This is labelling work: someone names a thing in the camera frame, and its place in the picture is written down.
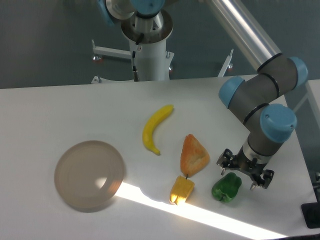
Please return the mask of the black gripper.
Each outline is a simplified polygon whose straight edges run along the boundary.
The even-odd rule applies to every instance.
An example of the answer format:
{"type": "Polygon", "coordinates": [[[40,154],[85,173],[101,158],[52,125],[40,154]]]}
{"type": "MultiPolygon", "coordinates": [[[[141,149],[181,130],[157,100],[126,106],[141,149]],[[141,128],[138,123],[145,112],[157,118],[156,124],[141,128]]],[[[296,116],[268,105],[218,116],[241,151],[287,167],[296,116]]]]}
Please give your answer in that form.
{"type": "Polygon", "coordinates": [[[273,180],[275,172],[270,169],[265,169],[266,163],[255,163],[251,166],[252,161],[249,160],[243,152],[234,155],[233,152],[226,148],[219,156],[216,164],[222,169],[221,174],[224,175],[227,170],[237,170],[248,176],[252,180],[250,190],[257,187],[267,189],[273,180]]]}

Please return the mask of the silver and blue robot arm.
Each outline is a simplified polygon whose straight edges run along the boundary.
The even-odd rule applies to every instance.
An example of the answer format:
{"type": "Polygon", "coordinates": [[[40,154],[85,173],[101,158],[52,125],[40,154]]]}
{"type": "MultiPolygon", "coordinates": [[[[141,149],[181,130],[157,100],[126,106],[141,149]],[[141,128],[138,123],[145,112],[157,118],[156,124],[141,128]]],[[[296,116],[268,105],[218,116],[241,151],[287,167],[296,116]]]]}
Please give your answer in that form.
{"type": "MultiPolygon", "coordinates": [[[[94,52],[129,59],[135,82],[168,80],[173,54],[166,41],[173,21],[165,7],[170,4],[169,0],[97,1],[105,22],[121,24],[130,50],[94,47],[94,52]]],[[[274,100],[304,84],[308,69],[298,57],[283,55],[241,1],[209,0],[207,5],[257,72],[249,80],[231,77],[218,92],[249,135],[238,154],[226,149],[217,164],[225,171],[246,174],[253,187],[266,189],[274,176],[266,165],[297,125],[295,113],[274,100]]]]}

